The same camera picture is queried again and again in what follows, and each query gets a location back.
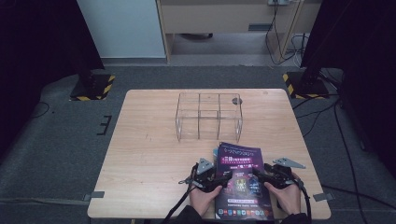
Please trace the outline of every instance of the wall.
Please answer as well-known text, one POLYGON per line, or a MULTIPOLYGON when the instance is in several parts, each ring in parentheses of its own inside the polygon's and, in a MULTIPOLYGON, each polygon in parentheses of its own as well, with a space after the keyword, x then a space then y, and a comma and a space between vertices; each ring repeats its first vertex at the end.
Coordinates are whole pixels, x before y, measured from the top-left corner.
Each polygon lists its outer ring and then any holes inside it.
POLYGON ((165 58, 155 0, 78 0, 101 58, 165 58))

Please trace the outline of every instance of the clear acrylic organizer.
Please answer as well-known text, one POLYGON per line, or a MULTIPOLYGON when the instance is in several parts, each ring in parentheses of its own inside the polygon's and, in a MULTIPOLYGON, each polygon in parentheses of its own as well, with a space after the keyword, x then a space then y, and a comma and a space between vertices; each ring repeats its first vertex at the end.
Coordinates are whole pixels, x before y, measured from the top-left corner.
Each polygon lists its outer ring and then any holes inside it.
POLYGON ((176 113, 177 140, 238 142, 243 123, 241 104, 238 93, 180 93, 176 113))

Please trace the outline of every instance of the gray carpet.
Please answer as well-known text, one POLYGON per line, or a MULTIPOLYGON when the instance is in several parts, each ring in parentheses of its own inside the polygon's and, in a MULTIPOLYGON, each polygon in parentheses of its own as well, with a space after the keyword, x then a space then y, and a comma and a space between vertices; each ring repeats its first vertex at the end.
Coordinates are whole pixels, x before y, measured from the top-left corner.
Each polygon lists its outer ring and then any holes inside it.
MULTIPOLYGON (((108 67, 116 76, 102 101, 72 102, 69 94, 77 76, 66 77, 43 91, 32 119, 26 123, 11 153, 0 166, 0 198, 40 198, 81 201, 93 191, 120 113, 124 95, 131 89, 286 89, 282 75, 296 67, 265 66, 137 66, 108 67), (112 116, 106 135, 101 123, 112 116)), ((335 90, 327 85, 330 92, 335 90)), ((311 100, 295 109, 296 117, 330 106, 337 99, 311 100)), ((303 100, 290 99, 293 106, 303 100)), ((346 145, 358 180, 359 192, 396 206, 396 181, 374 152, 361 150, 346 111, 336 107, 346 145)), ((298 119, 320 182, 354 191, 347 151, 338 130, 333 108, 298 119)), ((324 188, 332 217, 314 223, 363 223, 354 194, 324 188)), ((127 219, 90 219, 87 205, 61 205, 15 200, 0 203, 0 223, 131 223, 127 219)), ((396 211, 361 197, 367 222, 389 223, 396 211)))

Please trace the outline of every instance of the black sleeve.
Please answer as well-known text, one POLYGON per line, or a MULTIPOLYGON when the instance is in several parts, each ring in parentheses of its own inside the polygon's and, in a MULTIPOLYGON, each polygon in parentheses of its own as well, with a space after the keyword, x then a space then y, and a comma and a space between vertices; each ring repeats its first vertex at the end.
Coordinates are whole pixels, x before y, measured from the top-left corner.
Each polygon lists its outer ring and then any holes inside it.
POLYGON ((297 215, 291 214, 290 216, 283 219, 281 224, 307 224, 309 223, 308 216, 306 213, 300 213, 297 215))
POLYGON ((204 221, 193 207, 186 205, 177 218, 171 220, 169 224, 204 224, 204 221))

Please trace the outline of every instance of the book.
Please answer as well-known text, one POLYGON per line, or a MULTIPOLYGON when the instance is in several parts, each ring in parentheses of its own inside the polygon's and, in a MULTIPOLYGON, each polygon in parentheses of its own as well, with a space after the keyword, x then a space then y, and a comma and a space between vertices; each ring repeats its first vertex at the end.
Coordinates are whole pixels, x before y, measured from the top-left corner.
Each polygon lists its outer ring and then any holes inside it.
POLYGON ((262 150, 222 142, 213 152, 216 176, 233 171, 227 188, 215 199, 216 219, 274 220, 269 191, 252 173, 253 167, 264 172, 262 150))

